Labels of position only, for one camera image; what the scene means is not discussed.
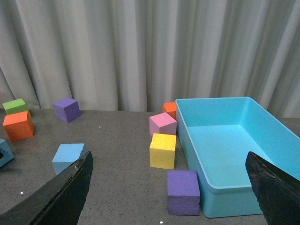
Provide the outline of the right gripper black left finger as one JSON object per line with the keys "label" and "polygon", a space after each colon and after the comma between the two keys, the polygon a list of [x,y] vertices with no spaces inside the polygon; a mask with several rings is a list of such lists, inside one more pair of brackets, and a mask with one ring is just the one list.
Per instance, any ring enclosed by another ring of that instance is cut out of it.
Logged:
{"label": "right gripper black left finger", "polygon": [[93,171],[89,151],[28,198],[1,214],[2,225],[76,225]]}

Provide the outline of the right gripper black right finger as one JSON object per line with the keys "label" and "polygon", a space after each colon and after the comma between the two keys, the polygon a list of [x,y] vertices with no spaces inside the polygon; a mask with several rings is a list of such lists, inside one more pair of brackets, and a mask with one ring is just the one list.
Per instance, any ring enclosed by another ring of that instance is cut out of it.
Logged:
{"label": "right gripper black right finger", "polygon": [[300,181],[251,151],[245,166],[267,224],[298,225]]}

